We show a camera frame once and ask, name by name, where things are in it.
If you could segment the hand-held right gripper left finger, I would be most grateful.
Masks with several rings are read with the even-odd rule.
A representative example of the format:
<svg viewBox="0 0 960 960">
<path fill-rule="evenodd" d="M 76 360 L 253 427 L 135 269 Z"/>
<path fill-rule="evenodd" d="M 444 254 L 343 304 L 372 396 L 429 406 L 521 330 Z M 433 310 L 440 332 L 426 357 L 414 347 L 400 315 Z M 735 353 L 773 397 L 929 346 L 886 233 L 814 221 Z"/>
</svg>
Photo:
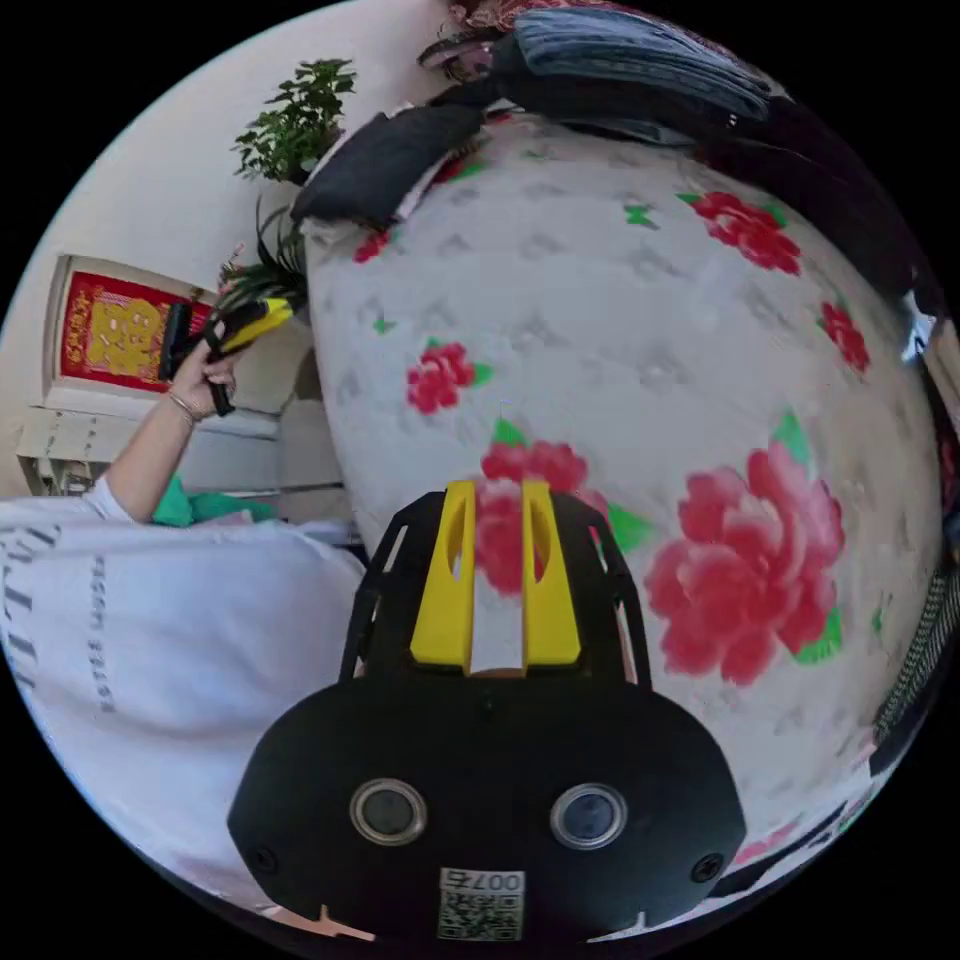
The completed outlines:
<svg viewBox="0 0 960 960">
<path fill-rule="evenodd" d="M 469 669 L 475 599 L 476 496 L 471 481 L 450 484 L 410 643 L 421 667 Z"/>
</svg>

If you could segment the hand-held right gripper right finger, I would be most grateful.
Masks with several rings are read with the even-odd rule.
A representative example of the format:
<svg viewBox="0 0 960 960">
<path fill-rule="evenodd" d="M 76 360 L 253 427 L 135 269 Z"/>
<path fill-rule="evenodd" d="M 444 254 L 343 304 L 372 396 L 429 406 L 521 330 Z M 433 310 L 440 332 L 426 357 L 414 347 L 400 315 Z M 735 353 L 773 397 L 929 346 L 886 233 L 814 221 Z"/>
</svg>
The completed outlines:
<svg viewBox="0 0 960 960">
<path fill-rule="evenodd" d="M 526 669 L 568 669 L 581 643 L 551 490 L 522 484 L 522 633 Z"/>
</svg>

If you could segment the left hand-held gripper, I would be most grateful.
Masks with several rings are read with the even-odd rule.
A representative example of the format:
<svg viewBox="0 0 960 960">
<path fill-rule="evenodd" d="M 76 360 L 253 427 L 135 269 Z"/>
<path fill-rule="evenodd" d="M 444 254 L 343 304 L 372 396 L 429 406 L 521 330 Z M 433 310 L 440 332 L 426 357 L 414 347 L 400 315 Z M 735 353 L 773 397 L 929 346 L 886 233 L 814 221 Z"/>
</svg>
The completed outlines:
<svg viewBox="0 0 960 960">
<path fill-rule="evenodd" d="M 218 363 L 239 355 L 293 317 L 289 301 L 273 297 L 218 313 L 203 331 L 203 342 L 209 348 L 207 362 Z"/>
</svg>

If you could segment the person's left hand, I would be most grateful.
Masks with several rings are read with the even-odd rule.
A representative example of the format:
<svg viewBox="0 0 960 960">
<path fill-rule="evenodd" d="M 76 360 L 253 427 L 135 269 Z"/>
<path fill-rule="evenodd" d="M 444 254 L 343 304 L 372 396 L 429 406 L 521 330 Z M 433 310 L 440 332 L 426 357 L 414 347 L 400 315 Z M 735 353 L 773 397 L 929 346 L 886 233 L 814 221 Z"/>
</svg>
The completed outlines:
<svg viewBox="0 0 960 960">
<path fill-rule="evenodd" d="M 215 358 L 206 342 L 199 343 L 183 360 L 171 382 L 168 392 L 174 403 L 197 423 L 219 415 L 217 396 L 225 397 L 231 408 L 237 360 L 236 356 Z"/>
</svg>

